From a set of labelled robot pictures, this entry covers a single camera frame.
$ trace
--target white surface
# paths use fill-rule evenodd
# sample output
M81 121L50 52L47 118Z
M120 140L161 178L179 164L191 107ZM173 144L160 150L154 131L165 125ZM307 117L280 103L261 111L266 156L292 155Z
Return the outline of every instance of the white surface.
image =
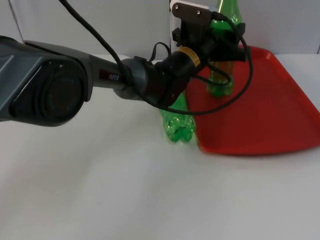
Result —
M21 41L21 37L11 14L7 0L0 0L0 36L7 36Z
M318 109L319 57L278 56ZM98 88L62 127L0 132L1 240L320 238L320 148L206 155L166 141L156 109Z
M104 49L58 0L11 0L23 38L91 54ZM168 0L69 0L117 53L150 57L157 42L169 44ZM159 49L159 58L166 50Z
M215 6L217 0L190 0ZM248 44L274 54L316 54L320 45L319 0L238 0ZM171 31L179 27L172 21Z

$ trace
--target plastic tray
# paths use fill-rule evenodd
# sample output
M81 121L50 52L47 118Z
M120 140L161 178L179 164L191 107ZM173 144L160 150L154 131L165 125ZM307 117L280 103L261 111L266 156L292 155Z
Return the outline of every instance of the plastic tray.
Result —
M199 147L207 153L268 155L320 146L320 113L269 51L251 48L254 75L247 92L229 107L195 117ZM234 68L232 96L216 98L194 79L186 89L191 111L217 107L232 98L248 80L247 62ZM208 77L205 69L202 76Z

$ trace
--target white backdrop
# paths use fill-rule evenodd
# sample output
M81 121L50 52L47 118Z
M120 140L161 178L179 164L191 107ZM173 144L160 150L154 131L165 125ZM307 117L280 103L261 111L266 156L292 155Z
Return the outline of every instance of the white backdrop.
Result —
M99 43L63 9L58 0L12 1L26 39L65 45L92 54L104 53ZM216 0L192 2L216 4ZM320 45L319 0L238 2L247 23L245 37L249 44L276 54L317 53ZM70 3L119 54L149 57L154 43L169 43L168 0L70 0ZM159 53L160 58L165 54L161 50Z
M106 53L58 0L11 2L17 11L23 38L91 54ZM169 43L168 0L69 0L69 3L119 54L150 57L156 42Z
M21 40L7 0L0 0L0 36Z

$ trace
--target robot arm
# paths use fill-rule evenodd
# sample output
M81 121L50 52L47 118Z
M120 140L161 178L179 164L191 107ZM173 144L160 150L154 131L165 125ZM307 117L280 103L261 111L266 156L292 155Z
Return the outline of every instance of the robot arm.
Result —
M171 7L181 19L172 33L179 49L157 64L141 57L125 59L126 74L119 64L81 51L0 37L0 120L62 125L90 100L93 87L169 107L210 60L246 60L237 35L223 40L210 30L215 12L183 2ZM244 26L239 32L244 33Z

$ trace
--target white table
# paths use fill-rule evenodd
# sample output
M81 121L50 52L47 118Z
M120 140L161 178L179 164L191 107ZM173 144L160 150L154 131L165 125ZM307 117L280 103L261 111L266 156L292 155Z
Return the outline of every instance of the white table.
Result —
M278 58L320 109L320 55ZM320 239L320 148L206 155L97 88L64 126L0 132L0 240Z

